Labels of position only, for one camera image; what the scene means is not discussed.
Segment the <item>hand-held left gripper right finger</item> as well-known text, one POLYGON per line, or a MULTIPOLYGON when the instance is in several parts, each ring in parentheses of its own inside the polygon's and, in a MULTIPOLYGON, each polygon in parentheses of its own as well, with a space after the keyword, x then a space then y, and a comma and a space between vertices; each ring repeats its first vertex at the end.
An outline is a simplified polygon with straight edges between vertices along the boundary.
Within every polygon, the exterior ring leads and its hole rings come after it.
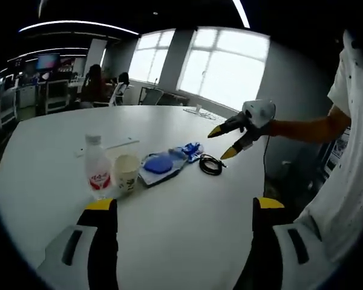
POLYGON ((252 234, 235 289, 318 289, 335 270, 313 218, 293 221, 275 199, 253 199, 252 234))

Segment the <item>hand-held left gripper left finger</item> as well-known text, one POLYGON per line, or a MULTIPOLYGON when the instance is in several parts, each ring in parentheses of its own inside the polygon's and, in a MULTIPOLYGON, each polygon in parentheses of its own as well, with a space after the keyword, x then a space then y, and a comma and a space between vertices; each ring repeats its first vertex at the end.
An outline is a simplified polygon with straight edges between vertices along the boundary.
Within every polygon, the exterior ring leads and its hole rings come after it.
POLYGON ((118 289, 117 201, 88 204, 46 247, 37 274, 52 289, 118 289))

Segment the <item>person's right hand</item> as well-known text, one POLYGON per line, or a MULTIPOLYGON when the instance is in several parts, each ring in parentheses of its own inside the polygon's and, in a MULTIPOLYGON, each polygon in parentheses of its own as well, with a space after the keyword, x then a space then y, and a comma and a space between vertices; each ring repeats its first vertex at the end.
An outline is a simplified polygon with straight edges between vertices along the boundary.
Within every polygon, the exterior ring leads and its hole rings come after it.
POLYGON ((275 136, 274 124, 275 124, 275 120, 270 120, 263 126, 256 127, 255 136, 254 136, 253 140, 257 141, 258 139, 260 139, 263 136, 274 137, 275 136))

